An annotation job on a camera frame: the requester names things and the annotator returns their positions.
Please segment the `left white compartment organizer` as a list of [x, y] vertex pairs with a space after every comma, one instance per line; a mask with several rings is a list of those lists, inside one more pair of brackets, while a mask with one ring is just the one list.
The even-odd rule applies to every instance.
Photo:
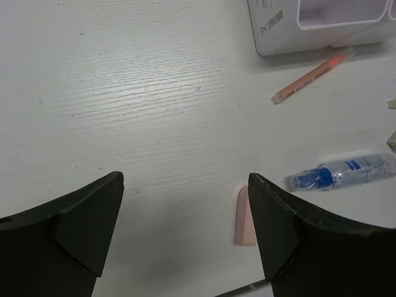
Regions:
[[389, 0], [250, 0], [257, 52], [262, 56], [331, 46], [382, 43], [395, 37]]

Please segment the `pink white stapler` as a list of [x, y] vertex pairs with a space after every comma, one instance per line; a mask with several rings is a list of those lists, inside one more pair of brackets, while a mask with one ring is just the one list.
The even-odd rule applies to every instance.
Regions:
[[245, 185], [238, 194], [235, 244], [238, 246], [255, 246], [257, 244], [256, 232], [249, 204], [248, 185]]

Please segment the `grey eraser block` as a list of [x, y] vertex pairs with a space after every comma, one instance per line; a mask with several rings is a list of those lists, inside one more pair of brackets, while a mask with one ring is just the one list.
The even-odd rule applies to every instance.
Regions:
[[389, 148], [393, 151], [393, 153], [396, 153], [396, 132], [394, 132], [389, 139], [387, 140], [387, 145]]

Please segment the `blue clear spray bottle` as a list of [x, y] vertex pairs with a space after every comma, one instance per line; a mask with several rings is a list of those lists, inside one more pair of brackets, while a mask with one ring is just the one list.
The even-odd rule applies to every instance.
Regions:
[[395, 157], [388, 153], [330, 161], [286, 178], [292, 192], [333, 190], [395, 177]]

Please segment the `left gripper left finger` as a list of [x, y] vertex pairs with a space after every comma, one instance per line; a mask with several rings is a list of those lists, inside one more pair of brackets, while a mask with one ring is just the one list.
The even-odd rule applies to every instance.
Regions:
[[123, 199], [114, 171], [89, 185], [1, 219], [1, 296], [91, 296]]

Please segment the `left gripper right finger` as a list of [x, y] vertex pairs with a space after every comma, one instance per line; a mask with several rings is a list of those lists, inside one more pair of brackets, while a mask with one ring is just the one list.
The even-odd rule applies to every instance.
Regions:
[[257, 173], [248, 196], [275, 296], [395, 295], [395, 230], [336, 215]]

